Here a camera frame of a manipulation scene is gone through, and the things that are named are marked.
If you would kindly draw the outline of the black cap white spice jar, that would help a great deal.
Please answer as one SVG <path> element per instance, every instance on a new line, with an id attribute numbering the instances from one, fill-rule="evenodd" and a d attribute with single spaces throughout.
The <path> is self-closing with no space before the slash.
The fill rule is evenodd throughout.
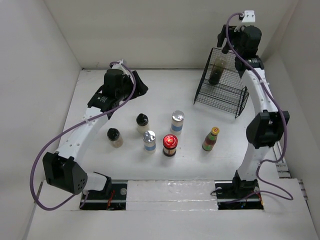
<path id="1" fill-rule="evenodd" d="M 150 130 L 149 127 L 149 118 L 147 115 L 140 113 L 137 117 L 136 117 L 136 124 L 137 124 L 137 131 L 140 134 L 144 134 L 146 131 Z"/>

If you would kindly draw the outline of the silver lid blue shaker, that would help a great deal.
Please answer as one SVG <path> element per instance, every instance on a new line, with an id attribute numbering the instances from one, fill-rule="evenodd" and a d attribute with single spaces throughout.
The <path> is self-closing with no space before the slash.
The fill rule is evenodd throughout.
<path id="1" fill-rule="evenodd" d="M 171 115 L 171 132 L 180 135 L 183 129 L 185 114 L 181 110 L 175 110 Z"/>

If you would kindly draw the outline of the chili sauce bottle yellow cap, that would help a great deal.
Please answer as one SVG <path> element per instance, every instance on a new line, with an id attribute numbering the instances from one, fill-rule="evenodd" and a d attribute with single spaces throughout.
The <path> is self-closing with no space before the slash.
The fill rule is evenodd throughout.
<path id="1" fill-rule="evenodd" d="M 213 127 L 211 131 L 207 134 L 205 137 L 203 143 L 202 143 L 202 149 L 205 151 L 211 151 L 218 139 L 218 134 L 220 132 L 220 129 L 218 127 Z"/>

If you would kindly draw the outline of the red lid sauce jar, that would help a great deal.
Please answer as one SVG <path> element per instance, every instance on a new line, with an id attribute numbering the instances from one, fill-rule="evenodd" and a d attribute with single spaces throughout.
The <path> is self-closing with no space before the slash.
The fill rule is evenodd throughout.
<path id="1" fill-rule="evenodd" d="M 167 134 L 163 137 L 163 154 L 167 157 L 173 157 L 177 152 L 178 138 L 174 134 Z"/>

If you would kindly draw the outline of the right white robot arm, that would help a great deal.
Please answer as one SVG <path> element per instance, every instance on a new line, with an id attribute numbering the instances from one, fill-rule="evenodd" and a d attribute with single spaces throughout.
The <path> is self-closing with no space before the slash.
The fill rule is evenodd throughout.
<path id="1" fill-rule="evenodd" d="M 242 199 L 258 186 L 257 173 L 270 149 L 287 136 L 288 111 L 278 109 L 265 78 L 264 65 L 257 55 L 262 32 L 249 26 L 225 24 L 217 36 L 217 47 L 224 54 L 235 54 L 235 68 L 246 86 L 254 107 L 254 119 L 246 128 L 248 146 L 232 183 L 222 186 L 223 198 Z"/>

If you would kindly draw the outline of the dark soy sauce bottle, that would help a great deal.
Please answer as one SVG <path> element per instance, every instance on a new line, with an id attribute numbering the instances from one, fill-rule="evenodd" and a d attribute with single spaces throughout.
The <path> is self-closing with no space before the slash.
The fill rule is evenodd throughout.
<path id="1" fill-rule="evenodd" d="M 226 58 L 223 56 L 219 56 L 215 59 L 211 73 L 210 73 L 210 77 L 208 79 L 208 82 L 210 85 L 215 86 L 219 83 L 227 63 L 228 62 Z"/>

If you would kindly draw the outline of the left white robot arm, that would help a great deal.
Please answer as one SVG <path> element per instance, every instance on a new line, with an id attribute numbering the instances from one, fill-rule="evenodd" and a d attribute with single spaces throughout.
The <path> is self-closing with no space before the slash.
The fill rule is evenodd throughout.
<path id="1" fill-rule="evenodd" d="M 42 163 L 47 184 L 73 195 L 93 191 L 98 197 L 107 198 L 112 191 L 112 179 L 98 172 L 85 172 L 81 167 L 85 152 L 120 102 L 143 96 L 147 91 L 137 71 L 129 75 L 122 69 L 108 69 L 103 85 L 87 104 L 84 124 L 74 129 L 54 153 L 44 155 Z"/>

